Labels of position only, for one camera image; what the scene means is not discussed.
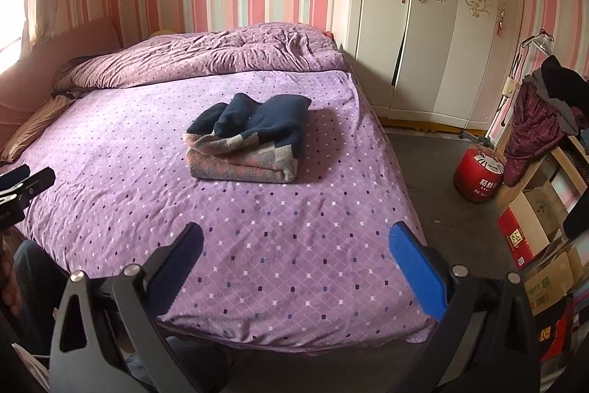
human hand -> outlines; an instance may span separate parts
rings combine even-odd
[[[2,283],[4,283],[4,279],[8,279],[2,288],[2,301],[8,306],[8,308],[10,308],[10,312],[14,316],[18,316],[22,308],[22,297],[18,288],[17,277],[13,270],[14,258],[4,240],[2,240],[2,249],[4,251],[4,254],[1,256],[1,276],[3,278]]]

gray floor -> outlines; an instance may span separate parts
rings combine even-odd
[[[449,263],[479,276],[499,277],[512,266],[492,204],[473,205],[452,185],[468,143],[417,135],[389,135],[428,244]],[[404,372],[420,345],[335,351],[318,357],[237,352],[238,365],[224,392],[384,393]]]

brown pillow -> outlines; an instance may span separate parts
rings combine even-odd
[[[55,99],[45,102],[27,122],[20,126],[3,147],[0,153],[0,163],[15,162],[25,149],[37,140],[45,132],[45,129],[64,113],[73,102],[74,99],[68,99],[63,95],[58,95]]]

headboard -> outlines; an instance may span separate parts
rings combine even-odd
[[[0,148],[49,100],[57,69],[74,57],[120,48],[113,20],[104,17],[36,45],[29,57],[0,73]]]

wardrobe door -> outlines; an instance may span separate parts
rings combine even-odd
[[[354,69],[378,115],[387,116],[409,0],[362,0]]]
[[[518,45],[523,0],[499,0],[497,11],[491,54],[470,119],[466,124],[468,129],[486,130],[491,125],[501,97],[501,89],[511,69]]]
[[[464,128],[487,67],[499,0],[458,0],[444,78],[432,121]]]
[[[459,0],[410,0],[389,118],[430,120],[452,42]]]

